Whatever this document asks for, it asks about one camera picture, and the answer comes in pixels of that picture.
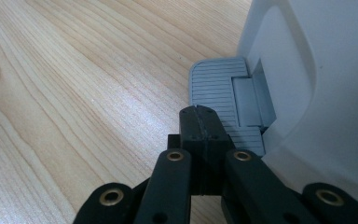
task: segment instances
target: screw hole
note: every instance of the screw hole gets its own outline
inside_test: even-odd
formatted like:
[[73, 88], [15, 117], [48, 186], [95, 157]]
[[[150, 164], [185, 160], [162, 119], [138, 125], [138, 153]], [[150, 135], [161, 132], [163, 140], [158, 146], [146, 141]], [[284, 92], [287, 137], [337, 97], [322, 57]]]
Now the screw hole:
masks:
[[100, 203], [105, 206], [118, 204], [123, 200], [124, 193], [121, 189], [108, 189], [100, 197]]
[[328, 190], [328, 189], [316, 190], [316, 196], [322, 202], [333, 205], [333, 206], [344, 205], [344, 200], [339, 195], [337, 195], [335, 192]]
[[171, 152], [167, 155], [168, 160], [170, 161], [180, 161], [183, 158], [183, 154], [180, 152]]
[[244, 151], [236, 151], [234, 152], [234, 157], [239, 161], [249, 161], [252, 159], [252, 156]]
[[300, 223], [300, 219], [296, 215], [293, 215], [291, 213], [284, 213], [283, 218], [287, 223], [290, 223], [290, 224], [299, 224]]

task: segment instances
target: wood grain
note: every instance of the wood grain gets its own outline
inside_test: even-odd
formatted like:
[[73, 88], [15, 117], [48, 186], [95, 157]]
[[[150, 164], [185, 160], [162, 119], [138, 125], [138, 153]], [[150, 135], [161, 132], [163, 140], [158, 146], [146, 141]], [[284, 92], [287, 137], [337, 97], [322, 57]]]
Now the wood grain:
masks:
[[[0, 223], [70, 223], [150, 176], [187, 74], [235, 55], [250, 0], [0, 0]], [[192, 223], [223, 223], [218, 197]]]

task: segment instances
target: gray ridged platform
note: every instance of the gray ridged platform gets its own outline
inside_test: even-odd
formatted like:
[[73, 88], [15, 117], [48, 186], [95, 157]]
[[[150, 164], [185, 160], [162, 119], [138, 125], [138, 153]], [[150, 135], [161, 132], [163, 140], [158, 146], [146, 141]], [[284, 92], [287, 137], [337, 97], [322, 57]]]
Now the gray ridged platform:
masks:
[[260, 106], [265, 100], [260, 101], [263, 94], [257, 94], [255, 86], [259, 85], [249, 77], [243, 58], [199, 61], [189, 72], [190, 104], [214, 109], [238, 149], [262, 156], [260, 129], [265, 125]]

